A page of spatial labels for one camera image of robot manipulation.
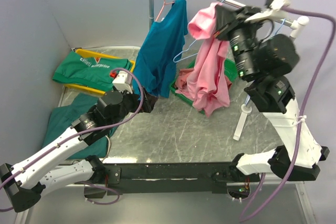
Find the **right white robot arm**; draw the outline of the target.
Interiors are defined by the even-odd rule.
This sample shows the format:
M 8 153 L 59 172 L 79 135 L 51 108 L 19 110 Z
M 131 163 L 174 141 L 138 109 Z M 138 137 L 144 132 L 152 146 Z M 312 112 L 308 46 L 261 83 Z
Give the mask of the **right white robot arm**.
M 310 133 L 286 78 L 299 55 L 286 35 L 257 38 L 257 30 L 278 17 L 258 7 L 233 10 L 217 5 L 215 19 L 214 37 L 229 42 L 237 74 L 249 84 L 245 92 L 282 141 L 268 152 L 238 154 L 229 166 L 231 178 L 239 182 L 251 174 L 273 173 L 289 181 L 316 180 L 318 163 L 328 157 L 329 149 L 319 145 Z

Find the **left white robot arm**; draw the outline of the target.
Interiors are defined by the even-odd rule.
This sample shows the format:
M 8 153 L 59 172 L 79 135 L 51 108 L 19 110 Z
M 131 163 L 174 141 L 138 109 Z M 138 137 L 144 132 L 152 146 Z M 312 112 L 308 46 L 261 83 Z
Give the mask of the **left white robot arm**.
M 95 155 L 56 169 L 56 166 L 104 136 L 127 120 L 131 113 L 151 113 L 157 97 L 146 90 L 140 94 L 111 90 L 100 97 L 88 112 L 76 119 L 58 138 L 33 156 L 15 165 L 1 165 L 1 188 L 11 203 L 11 210 L 22 212 L 42 196 L 73 183 L 98 183 L 107 170 Z

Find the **pink t-shirt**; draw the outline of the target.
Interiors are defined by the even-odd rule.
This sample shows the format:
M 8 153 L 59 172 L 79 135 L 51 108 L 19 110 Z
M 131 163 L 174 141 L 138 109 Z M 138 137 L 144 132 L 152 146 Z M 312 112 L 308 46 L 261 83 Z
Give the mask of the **pink t-shirt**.
M 187 90 L 193 100 L 193 107 L 210 116 L 216 109 L 228 107 L 229 82 L 224 75 L 224 62 L 229 42 L 214 37 L 216 10 L 219 3 L 199 10 L 188 24 L 190 35 L 203 43 L 196 56 L 194 70 L 187 77 Z

